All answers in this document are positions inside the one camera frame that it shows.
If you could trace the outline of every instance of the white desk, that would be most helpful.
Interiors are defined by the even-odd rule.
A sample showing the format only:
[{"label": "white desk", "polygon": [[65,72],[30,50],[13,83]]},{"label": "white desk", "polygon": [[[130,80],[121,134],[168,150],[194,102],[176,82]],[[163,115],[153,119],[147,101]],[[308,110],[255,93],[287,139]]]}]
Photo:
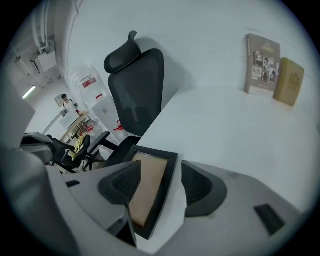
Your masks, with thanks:
[{"label": "white desk", "polygon": [[138,145],[179,154],[153,236],[137,239],[138,248],[150,253],[183,225],[182,160],[254,177],[301,212],[310,206],[320,177],[320,136],[311,120],[298,107],[239,90],[179,90]]}]

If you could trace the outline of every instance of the book cover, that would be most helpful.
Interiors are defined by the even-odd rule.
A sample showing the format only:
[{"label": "book cover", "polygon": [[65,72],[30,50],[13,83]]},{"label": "book cover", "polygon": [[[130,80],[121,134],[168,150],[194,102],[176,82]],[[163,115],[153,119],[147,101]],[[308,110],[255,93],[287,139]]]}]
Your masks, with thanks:
[{"label": "book cover", "polygon": [[288,58],[281,61],[279,85],[274,98],[282,103],[293,106],[298,98],[305,70]]},{"label": "book cover", "polygon": [[247,34],[247,73],[245,92],[272,98],[280,70],[280,44],[264,37]]}]

